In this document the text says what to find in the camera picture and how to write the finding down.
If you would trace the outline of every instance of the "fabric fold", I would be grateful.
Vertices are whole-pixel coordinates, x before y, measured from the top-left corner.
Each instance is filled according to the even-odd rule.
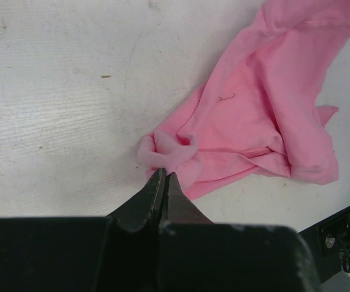
[[[267,0],[206,83],[143,137],[147,176],[176,172],[195,199],[251,173],[317,184],[338,179],[315,107],[327,69],[350,37],[350,0]]]

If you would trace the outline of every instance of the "white surface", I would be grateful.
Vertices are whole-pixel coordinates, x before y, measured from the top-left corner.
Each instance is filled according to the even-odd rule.
[[[261,3],[0,0],[0,216],[103,215],[135,194],[140,138],[205,80]],[[318,103],[340,107],[328,125],[338,182],[249,176],[195,204],[214,221],[298,230],[349,205],[350,41]]]

